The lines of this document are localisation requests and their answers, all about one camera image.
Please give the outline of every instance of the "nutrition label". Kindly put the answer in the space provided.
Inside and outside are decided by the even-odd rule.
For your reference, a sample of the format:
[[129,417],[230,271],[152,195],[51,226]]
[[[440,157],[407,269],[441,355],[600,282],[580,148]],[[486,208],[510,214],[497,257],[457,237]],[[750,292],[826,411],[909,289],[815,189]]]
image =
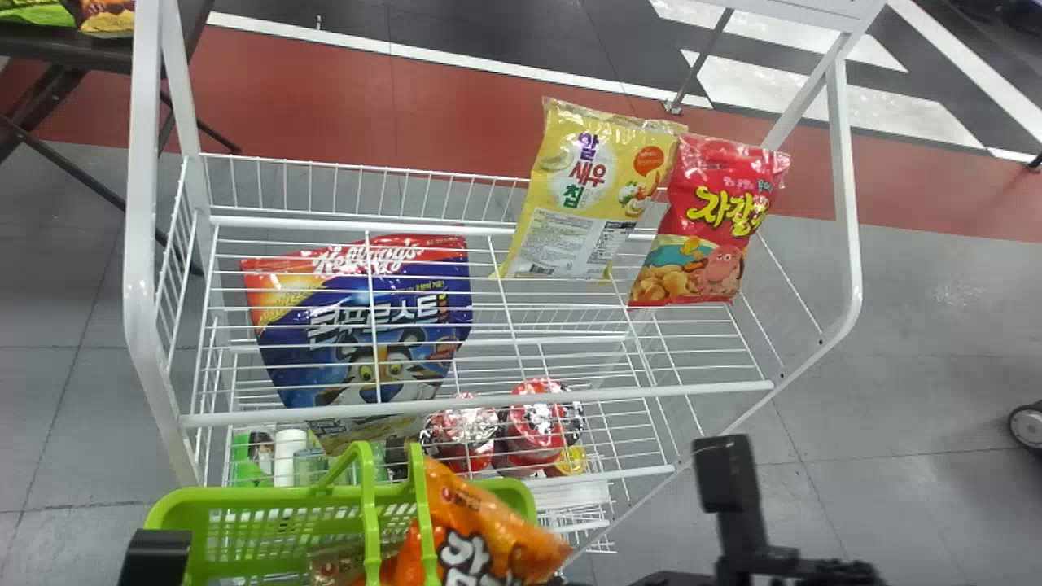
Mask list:
[[636,227],[537,207],[506,276],[600,277]]

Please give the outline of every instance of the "white wire shopping cart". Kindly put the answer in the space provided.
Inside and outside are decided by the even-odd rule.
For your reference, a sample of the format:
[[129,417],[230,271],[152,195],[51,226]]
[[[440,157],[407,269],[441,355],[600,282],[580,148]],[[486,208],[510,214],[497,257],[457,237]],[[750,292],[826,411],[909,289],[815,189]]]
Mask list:
[[[880,3],[865,3],[875,7],[865,17],[871,20]],[[742,4],[756,5],[752,0]],[[124,324],[177,480],[182,485],[228,483],[230,438],[243,426],[301,426],[326,417],[500,408],[524,402],[510,394],[517,383],[547,375],[568,383],[569,398],[586,407],[589,430],[580,441],[589,467],[582,474],[535,478],[527,484],[542,522],[568,536],[578,547],[576,555],[610,552],[606,534],[613,523],[658,491],[631,494],[627,480],[656,477],[661,480],[656,486],[664,486],[690,466],[686,445],[691,439],[730,433],[833,348],[857,320],[861,258],[843,56],[863,31],[861,27],[840,36],[826,54],[832,60],[811,76],[810,88],[783,116],[766,145],[780,145],[817,94],[815,88],[827,82],[841,235],[828,245],[845,249],[847,263],[842,313],[821,327],[763,238],[752,245],[750,277],[734,307],[627,311],[626,292],[665,204],[645,213],[606,284],[495,279],[488,275],[505,255],[526,179],[202,153],[194,131],[176,1],[140,2],[130,109]],[[152,235],[160,56],[170,81],[182,166],[170,215],[170,244],[157,267]],[[474,320],[470,339],[455,355],[439,396],[426,401],[284,409],[259,357],[240,260],[368,243],[372,236],[389,233],[467,238]],[[190,274],[193,258],[205,273],[200,295],[191,293],[198,278]],[[194,319],[200,320],[198,339],[189,349],[176,341],[195,327]],[[779,352],[774,343],[778,336],[785,337],[787,348],[800,348],[802,353]],[[178,352],[194,353],[191,389],[171,376]],[[455,398],[460,392],[473,393],[474,398]],[[718,393],[750,398],[722,429],[704,430],[699,412],[705,399]]]

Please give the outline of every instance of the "cereal bag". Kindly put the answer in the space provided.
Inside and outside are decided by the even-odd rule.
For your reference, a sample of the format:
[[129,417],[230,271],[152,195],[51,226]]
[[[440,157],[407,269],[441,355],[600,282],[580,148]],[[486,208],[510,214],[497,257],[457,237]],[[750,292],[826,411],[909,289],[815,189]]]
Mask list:
[[[571,547],[524,520],[491,492],[424,459],[439,583],[445,586],[530,586],[561,567]],[[393,586],[422,586],[416,521],[398,554]]]
[[629,306],[730,302],[749,238],[788,169],[784,152],[683,135],[670,206],[634,280]]
[[[433,398],[470,333],[462,237],[379,236],[241,266],[260,357],[287,407]],[[308,424],[332,456],[351,441],[415,435],[423,418]]]
[[499,276],[605,278],[687,127],[543,98],[543,144]]

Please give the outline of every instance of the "green basket handle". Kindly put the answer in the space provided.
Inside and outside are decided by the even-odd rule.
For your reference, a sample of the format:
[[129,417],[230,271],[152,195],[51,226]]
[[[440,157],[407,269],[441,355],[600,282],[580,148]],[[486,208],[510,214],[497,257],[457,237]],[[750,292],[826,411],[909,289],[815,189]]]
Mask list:
[[309,496],[328,496],[332,494],[332,483],[344,473],[344,470],[355,460],[358,461],[358,472],[362,477],[362,531],[364,537],[364,558],[362,565],[366,568],[366,586],[380,586],[380,527],[376,519],[376,466],[373,463],[373,448],[369,442],[351,442],[340,455],[337,462],[329,468],[319,482],[307,489]]
[[418,442],[408,444],[408,482],[416,493],[416,520],[420,528],[420,562],[423,564],[424,586],[439,586],[438,556],[435,555],[435,530],[427,503],[427,473],[423,466],[423,448]]
[[337,458],[337,461],[333,462],[326,473],[307,489],[307,494],[316,496],[332,492],[332,483],[355,460],[358,461],[358,469],[362,473],[361,485],[363,494],[366,492],[367,485],[370,492],[372,492],[373,487],[376,485],[376,465],[373,463],[373,448],[370,447],[369,442],[354,441]]

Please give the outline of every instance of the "table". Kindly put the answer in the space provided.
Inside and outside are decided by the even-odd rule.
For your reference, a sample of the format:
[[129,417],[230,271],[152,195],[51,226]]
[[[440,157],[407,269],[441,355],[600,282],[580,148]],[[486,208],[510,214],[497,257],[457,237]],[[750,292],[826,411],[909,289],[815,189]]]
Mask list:
[[[184,47],[191,58],[199,44],[214,0],[181,0],[179,5]],[[46,143],[34,138],[32,131],[79,86],[89,72],[106,71],[130,75],[132,40],[95,39],[74,28],[0,23],[0,55],[50,64],[50,67],[30,88],[26,89],[10,109],[0,115],[0,163],[10,155],[18,145],[25,143],[106,201],[125,212],[126,202],[122,197]],[[167,107],[170,107],[170,97],[166,93],[160,99]],[[242,149],[238,145],[212,127],[199,121],[197,123],[200,130],[213,137],[228,150],[237,154],[241,152]],[[174,117],[171,113],[159,129],[159,152],[163,151],[163,145],[170,138],[173,127]],[[155,240],[166,246],[167,236],[157,229]]]

